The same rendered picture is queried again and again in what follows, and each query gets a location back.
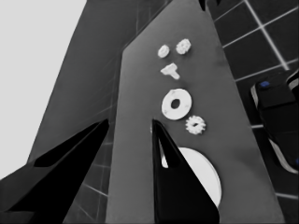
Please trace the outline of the large thick white disc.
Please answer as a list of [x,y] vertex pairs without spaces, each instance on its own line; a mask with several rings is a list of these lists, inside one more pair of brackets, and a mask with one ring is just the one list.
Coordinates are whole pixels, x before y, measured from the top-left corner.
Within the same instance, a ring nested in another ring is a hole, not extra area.
[[211,161],[205,155],[192,148],[180,147],[179,151],[208,196],[219,207],[222,198],[221,179]]

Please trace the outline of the small white T-shaped piece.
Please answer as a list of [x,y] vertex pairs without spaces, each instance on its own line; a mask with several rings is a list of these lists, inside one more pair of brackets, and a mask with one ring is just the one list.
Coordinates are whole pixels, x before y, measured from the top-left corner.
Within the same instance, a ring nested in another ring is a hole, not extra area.
[[178,67],[174,63],[171,63],[163,68],[161,73],[165,76],[171,76],[174,79],[180,79],[180,75],[178,74],[177,70]]

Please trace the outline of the white round pinned carrier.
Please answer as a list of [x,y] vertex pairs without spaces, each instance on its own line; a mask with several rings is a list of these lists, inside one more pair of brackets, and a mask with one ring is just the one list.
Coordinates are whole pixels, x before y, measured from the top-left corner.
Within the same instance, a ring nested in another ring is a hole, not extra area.
[[171,120],[182,119],[192,107],[191,95],[183,89],[170,90],[163,98],[162,113]]

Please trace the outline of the dark robot body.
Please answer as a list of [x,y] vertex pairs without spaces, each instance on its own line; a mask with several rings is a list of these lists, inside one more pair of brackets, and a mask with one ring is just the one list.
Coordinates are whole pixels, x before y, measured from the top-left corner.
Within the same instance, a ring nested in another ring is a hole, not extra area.
[[280,165],[299,171],[299,68],[265,77],[250,88],[250,95]]

